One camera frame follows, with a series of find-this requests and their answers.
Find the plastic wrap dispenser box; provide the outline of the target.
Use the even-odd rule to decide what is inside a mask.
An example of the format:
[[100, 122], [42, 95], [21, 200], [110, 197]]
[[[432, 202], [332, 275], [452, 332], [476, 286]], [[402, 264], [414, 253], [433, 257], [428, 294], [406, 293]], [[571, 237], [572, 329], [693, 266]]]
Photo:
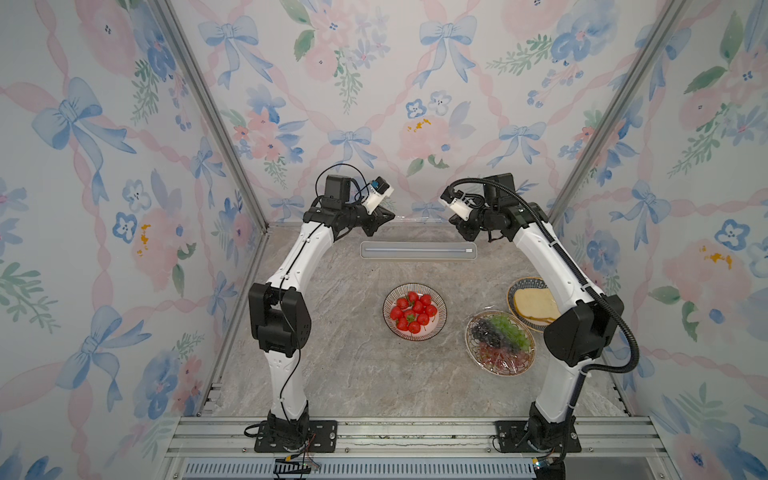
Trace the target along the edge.
[[360, 255], [369, 260], [470, 261], [478, 250], [473, 242], [364, 241]]

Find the glass plate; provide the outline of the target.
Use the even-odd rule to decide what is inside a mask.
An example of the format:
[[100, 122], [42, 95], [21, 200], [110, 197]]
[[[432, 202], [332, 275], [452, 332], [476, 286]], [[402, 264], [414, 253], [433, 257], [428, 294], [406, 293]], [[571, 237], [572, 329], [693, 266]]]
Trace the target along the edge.
[[409, 341], [438, 335], [447, 322], [447, 307], [436, 290], [419, 283], [403, 284], [385, 298], [382, 315], [388, 328]]

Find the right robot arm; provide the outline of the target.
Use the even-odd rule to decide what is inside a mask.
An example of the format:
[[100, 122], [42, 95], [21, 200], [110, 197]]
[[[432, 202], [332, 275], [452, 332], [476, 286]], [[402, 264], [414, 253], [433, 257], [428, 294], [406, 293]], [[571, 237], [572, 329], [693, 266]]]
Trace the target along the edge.
[[490, 240], [513, 243], [554, 298], [559, 315], [543, 333], [551, 360], [518, 443], [535, 452], [563, 452], [574, 432], [575, 407], [587, 375], [613, 372], [599, 358], [616, 331], [623, 331], [628, 341], [634, 338], [622, 318], [622, 301], [587, 277], [543, 210], [518, 195], [513, 183], [510, 174], [459, 179], [445, 188], [440, 200], [465, 240], [485, 232]]

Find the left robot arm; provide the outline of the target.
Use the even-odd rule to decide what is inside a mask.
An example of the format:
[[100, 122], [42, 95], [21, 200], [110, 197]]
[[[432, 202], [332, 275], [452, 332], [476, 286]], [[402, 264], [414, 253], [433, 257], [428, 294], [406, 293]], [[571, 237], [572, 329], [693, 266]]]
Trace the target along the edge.
[[302, 351], [312, 320], [304, 291], [324, 254], [359, 228], [371, 237], [395, 215], [382, 206], [394, 188], [382, 177], [365, 186], [366, 195], [351, 196], [355, 180], [330, 175], [325, 189], [303, 215], [300, 233], [276, 272], [248, 292], [252, 337], [269, 366], [272, 405], [259, 424], [256, 449], [298, 452], [309, 445], [309, 403], [301, 378]]

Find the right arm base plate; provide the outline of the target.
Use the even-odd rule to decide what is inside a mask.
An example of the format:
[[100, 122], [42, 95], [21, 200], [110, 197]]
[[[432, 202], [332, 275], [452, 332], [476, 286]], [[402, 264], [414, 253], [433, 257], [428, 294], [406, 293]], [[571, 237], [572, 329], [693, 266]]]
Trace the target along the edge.
[[582, 446], [575, 430], [575, 421], [568, 425], [568, 438], [564, 437], [565, 423], [541, 423], [530, 420], [498, 420], [494, 423], [498, 449], [502, 453], [546, 454], [559, 453], [566, 441], [567, 453], [579, 453]]

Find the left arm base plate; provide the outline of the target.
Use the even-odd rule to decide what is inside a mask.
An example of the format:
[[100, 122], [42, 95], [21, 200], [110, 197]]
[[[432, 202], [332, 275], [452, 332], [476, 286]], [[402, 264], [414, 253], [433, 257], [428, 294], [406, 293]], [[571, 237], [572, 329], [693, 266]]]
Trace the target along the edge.
[[338, 422], [309, 420], [298, 427], [280, 420], [271, 426], [267, 420], [258, 424], [254, 435], [256, 453], [334, 453], [338, 440]]

